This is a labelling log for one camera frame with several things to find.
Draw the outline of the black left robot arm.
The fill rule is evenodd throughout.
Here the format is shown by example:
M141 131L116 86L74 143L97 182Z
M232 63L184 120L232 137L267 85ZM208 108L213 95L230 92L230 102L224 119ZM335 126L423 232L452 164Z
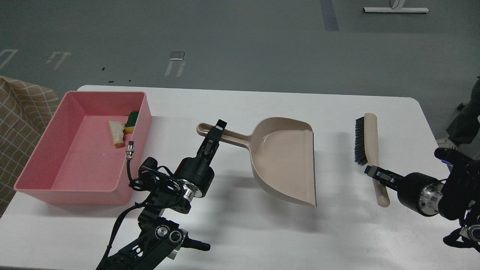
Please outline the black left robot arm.
M209 129L195 157L186 157L175 172L160 166L148 157L138 169L137 178L131 175L134 142L126 149L127 177L134 191L149 192L143 202L136 202L116 219L106 251L97 266L98 270L153 270L165 258L175 258L181 248L209 251L210 245L191 239L188 232L177 223L163 217L166 209L188 214L193 198L203 198L214 179L210 164L218 150L227 123L218 120ZM110 255L113 241L127 214L142 209L138 217L141 230L138 238Z

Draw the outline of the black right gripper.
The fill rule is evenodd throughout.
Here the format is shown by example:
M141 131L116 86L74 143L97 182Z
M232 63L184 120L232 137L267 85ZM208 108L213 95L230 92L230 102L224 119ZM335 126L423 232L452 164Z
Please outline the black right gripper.
M400 203L410 210L425 217L439 213L444 183L438 179L419 172L401 176L377 166L366 166L364 172L381 185L396 191Z

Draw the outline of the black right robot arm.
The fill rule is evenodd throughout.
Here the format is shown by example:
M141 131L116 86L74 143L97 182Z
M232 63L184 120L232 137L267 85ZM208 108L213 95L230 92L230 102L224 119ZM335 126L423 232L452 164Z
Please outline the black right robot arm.
M435 149L434 156L451 166L444 180L419 172L401 176L372 165L367 165L364 172L382 187L396 191L399 202L410 210L425 217L439 214L451 221L457 220L460 227L444 237L443 242L451 247L478 251L479 160L444 147Z

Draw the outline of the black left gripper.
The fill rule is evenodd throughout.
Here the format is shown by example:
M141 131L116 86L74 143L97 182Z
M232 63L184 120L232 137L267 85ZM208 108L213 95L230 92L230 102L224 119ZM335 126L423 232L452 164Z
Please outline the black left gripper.
M175 178L187 181L200 191L201 194L197 194L197 198L205 197L214 179L214 170L210 164L219 147L226 125L227 122L219 119L216 126L206 134L197 151L197 157L184 158L175 171Z

